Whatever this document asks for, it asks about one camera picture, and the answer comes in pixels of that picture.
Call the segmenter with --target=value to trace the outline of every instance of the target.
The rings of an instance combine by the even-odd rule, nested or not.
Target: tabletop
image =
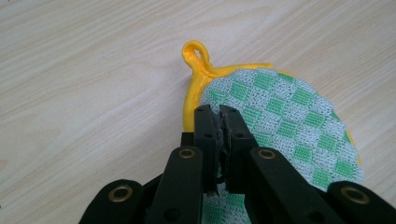
[[[271,63],[346,124],[363,186],[396,206],[396,2],[0,1],[0,223],[78,223],[106,184],[144,184],[179,145],[191,80]]]

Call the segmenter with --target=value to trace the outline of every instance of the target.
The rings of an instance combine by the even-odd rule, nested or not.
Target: wood grain
[[[364,186],[396,206],[395,1],[0,2],[0,223],[78,223],[101,187],[163,171],[185,42],[272,63],[333,102]]]

